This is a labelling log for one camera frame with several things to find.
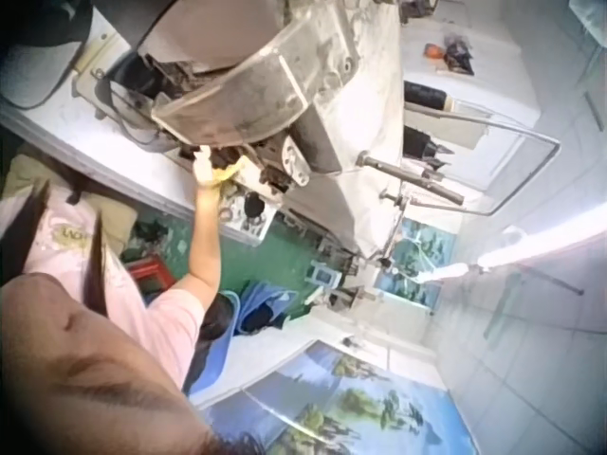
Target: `woman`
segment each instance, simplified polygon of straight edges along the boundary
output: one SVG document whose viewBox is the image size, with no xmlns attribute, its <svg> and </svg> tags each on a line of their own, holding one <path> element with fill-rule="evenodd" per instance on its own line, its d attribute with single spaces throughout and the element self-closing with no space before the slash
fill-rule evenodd
<svg viewBox="0 0 607 455">
<path fill-rule="evenodd" d="M 194 174 L 190 271 L 147 309 L 85 201 L 46 184 L 0 203 L 5 445 L 61 454 L 262 451 L 248 436 L 219 439 L 180 391 L 220 278 L 219 186 L 208 155 Z"/>
</svg>

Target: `sewing machine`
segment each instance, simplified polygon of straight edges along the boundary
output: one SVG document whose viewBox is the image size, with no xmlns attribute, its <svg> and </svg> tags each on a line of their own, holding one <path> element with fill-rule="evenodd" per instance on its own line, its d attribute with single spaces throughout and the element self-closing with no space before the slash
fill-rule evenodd
<svg viewBox="0 0 607 455">
<path fill-rule="evenodd" d="M 372 256 L 397 217 L 403 78 L 398 8 L 374 0 L 95 0 L 113 32 L 73 91 L 139 148 L 245 156 L 236 181 Z"/>
</svg>

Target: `white table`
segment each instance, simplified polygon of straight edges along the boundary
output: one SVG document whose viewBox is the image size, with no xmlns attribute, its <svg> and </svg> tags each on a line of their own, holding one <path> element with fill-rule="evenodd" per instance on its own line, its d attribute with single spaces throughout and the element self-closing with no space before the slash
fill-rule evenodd
<svg viewBox="0 0 607 455">
<path fill-rule="evenodd" d="M 95 11 L 87 46 L 108 28 L 112 30 Z M 95 119 L 93 105 L 72 96 L 75 75 L 73 71 L 38 108 L 24 111 L 0 103 L 0 123 L 103 185 L 174 216 L 192 218 L 192 175 L 162 154 L 141 150 L 112 119 Z"/>
</svg>

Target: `poster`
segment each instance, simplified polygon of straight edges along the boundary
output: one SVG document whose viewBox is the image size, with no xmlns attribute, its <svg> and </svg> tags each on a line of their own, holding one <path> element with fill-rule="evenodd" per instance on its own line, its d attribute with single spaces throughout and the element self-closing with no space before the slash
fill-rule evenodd
<svg viewBox="0 0 607 455">
<path fill-rule="evenodd" d="M 199 414 L 224 437 L 249 432 L 269 455 L 477 453 L 446 391 L 321 341 Z"/>
<path fill-rule="evenodd" d="M 396 236 L 392 259 L 395 267 L 405 276 L 429 272 L 449 265 L 455 244 L 455 235 L 436 227 L 405 220 Z M 434 308 L 440 293 L 439 282 L 417 284 L 403 275 L 382 271 L 375 287 L 390 294 Z"/>
</svg>

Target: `blue fabric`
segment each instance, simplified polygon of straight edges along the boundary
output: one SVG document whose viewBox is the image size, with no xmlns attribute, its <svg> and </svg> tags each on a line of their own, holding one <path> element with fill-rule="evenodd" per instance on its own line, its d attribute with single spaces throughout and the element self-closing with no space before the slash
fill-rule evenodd
<svg viewBox="0 0 607 455">
<path fill-rule="evenodd" d="M 272 322 L 291 306 L 297 294 L 295 291 L 289 291 L 269 282 L 252 282 L 240 296 L 241 308 L 236 322 L 236 330 L 245 333 L 242 329 L 243 321 L 264 303 L 272 310 L 272 318 L 270 319 L 270 322 Z"/>
<path fill-rule="evenodd" d="M 231 291 L 221 291 L 222 295 L 230 299 L 232 306 L 234 307 L 234 317 L 231 320 L 230 327 L 224 335 L 214 341 L 209 349 L 209 355 L 207 356 L 207 364 L 205 369 L 200 374 L 200 377 L 196 382 L 192 384 L 190 389 L 190 395 L 198 391 L 202 391 L 209 386 L 212 386 L 221 372 L 224 371 L 226 365 L 226 359 L 228 358 L 228 350 L 230 348 L 231 339 L 234 335 L 234 328 L 236 327 L 236 320 L 238 319 L 238 313 L 240 311 L 240 299 L 238 295 Z"/>
</svg>

